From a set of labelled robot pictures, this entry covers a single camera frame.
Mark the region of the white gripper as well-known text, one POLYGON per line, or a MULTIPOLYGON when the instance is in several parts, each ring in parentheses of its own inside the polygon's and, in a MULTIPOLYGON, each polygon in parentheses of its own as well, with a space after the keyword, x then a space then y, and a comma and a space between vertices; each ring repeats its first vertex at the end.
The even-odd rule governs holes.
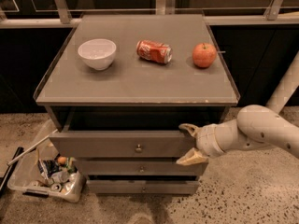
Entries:
POLYGON ((195 165, 206 162, 208 158, 216 158, 224 154, 224 151, 216 140, 215 124, 204 126, 201 130, 198 126, 190 123, 182 123, 178 127, 188 132, 193 138, 196 138, 198 149, 195 147, 191 148, 176 161, 176 164, 182 166, 195 165))

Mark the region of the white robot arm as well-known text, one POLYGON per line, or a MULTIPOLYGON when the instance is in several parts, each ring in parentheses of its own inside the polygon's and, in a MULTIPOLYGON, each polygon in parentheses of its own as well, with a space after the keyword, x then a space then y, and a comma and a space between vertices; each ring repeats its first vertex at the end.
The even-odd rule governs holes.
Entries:
POLYGON ((196 141, 178 165, 194 165, 232 150, 254 150, 279 147, 299 158, 299 127, 289 123, 279 112, 299 86, 299 53, 280 80, 265 106, 247 105, 235 119, 201 128, 188 123, 179 126, 196 141))

